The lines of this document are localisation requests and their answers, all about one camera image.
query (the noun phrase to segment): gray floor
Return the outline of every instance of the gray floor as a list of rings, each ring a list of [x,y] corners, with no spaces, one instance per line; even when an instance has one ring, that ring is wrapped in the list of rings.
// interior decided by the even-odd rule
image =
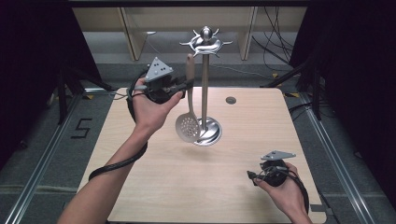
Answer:
[[[85,36],[104,82],[114,87],[127,87],[130,85],[131,79],[144,69],[147,63],[151,63],[154,57],[159,57],[168,65],[172,65],[176,72],[182,73],[186,53],[190,52],[190,49],[180,46],[178,42],[190,40],[193,33],[150,35],[138,62],[130,60],[123,34],[86,33]],[[291,44],[293,43],[295,34],[284,34],[283,36]],[[220,33],[219,37],[224,41],[236,41],[236,34]],[[255,37],[265,44],[263,34],[257,33]],[[279,55],[283,55],[283,51],[279,48],[275,46],[269,48]],[[265,66],[262,53],[262,49],[252,42],[248,60],[241,61],[236,44],[224,46],[219,53],[219,58],[210,57],[212,66],[209,68],[209,86],[258,88],[272,81],[273,74],[282,75],[285,73],[285,71],[276,71],[276,69],[290,70],[289,66],[270,54],[265,54],[265,61],[271,68]],[[197,75],[200,74],[199,69],[197,66]],[[199,77],[197,76],[196,86],[201,85]],[[291,78],[279,88],[285,93],[296,92],[294,84],[297,80],[298,76]],[[90,83],[85,83],[85,86],[87,88],[94,87]],[[91,99],[85,97],[78,102],[21,223],[56,222],[64,205],[70,201],[77,190],[112,101],[113,96],[111,95],[95,94]],[[302,99],[298,97],[285,97],[285,101],[288,107],[302,103]],[[376,223],[396,223],[394,209],[364,161],[353,154],[355,148],[332,109],[323,104],[320,111],[326,132],[341,156],[359,193],[367,203]],[[49,109],[43,112],[31,133],[26,136],[25,140],[29,147],[16,151],[6,167],[0,172],[0,222],[6,221],[8,212],[17,201],[23,186],[28,182],[57,128],[58,116],[58,103],[54,101]],[[318,134],[313,128],[308,117],[309,114],[305,108],[301,108],[291,116],[294,119],[294,126],[318,190],[328,201],[340,223],[361,223]],[[83,131],[76,130],[81,119],[91,119],[81,122],[80,125],[80,127],[90,129],[87,137],[72,138],[84,134]],[[334,216],[328,216],[326,223],[337,222]]]

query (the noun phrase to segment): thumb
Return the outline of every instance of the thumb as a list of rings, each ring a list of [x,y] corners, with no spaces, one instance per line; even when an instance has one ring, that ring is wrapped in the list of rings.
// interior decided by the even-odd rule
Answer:
[[[261,180],[261,179],[255,178],[255,179],[253,179],[253,181],[254,181],[254,183],[256,183],[261,189],[263,189],[263,190],[265,190],[265,191],[267,191],[267,192],[273,188],[271,185],[269,185],[267,182],[265,182],[265,181],[263,181],[263,180]]]
[[[174,94],[171,99],[169,99],[164,105],[167,107],[168,110],[171,110],[175,105],[178,104],[180,101],[181,97],[183,96],[182,91],[178,91],[176,94]]]

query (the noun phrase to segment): stand base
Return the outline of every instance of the stand base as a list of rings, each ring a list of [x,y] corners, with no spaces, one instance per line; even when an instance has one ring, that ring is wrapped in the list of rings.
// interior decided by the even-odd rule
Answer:
[[[202,118],[197,118],[202,127]],[[206,130],[202,130],[201,137],[194,142],[196,146],[209,147],[217,143],[221,137],[222,129],[220,124],[210,117],[206,117]]]

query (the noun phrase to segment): human hand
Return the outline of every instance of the human hand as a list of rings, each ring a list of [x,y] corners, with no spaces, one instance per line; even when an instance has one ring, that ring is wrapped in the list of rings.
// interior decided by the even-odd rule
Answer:
[[[289,170],[298,174],[295,166],[288,162],[286,162],[286,166]],[[287,177],[285,182],[278,187],[272,187],[261,179],[254,179],[254,182],[270,195],[276,207],[288,216],[293,223],[312,223],[305,212],[303,194],[299,186],[290,177]]]
[[[145,79],[139,78],[135,85],[141,86],[144,84]],[[152,135],[161,129],[169,111],[178,104],[183,93],[181,91],[176,93],[169,101],[161,105],[150,101],[150,99],[142,93],[142,91],[134,91],[133,94],[135,95],[133,98],[134,114],[136,119],[135,129],[139,130],[139,132]]]

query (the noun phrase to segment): slotted spoon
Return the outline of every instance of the slotted spoon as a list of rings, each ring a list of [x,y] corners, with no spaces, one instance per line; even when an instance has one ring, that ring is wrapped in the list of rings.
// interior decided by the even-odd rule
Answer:
[[[186,78],[187,80],[194,78],[194,58],[192,54],[187,56],[186,61]],[[189,112],[180,115],[176,120],[176,132],[178,136],[185,142],[196,142],[201,135],[201,126],[192,108],[192,89],[187,90],[187,98],[189,101]]]

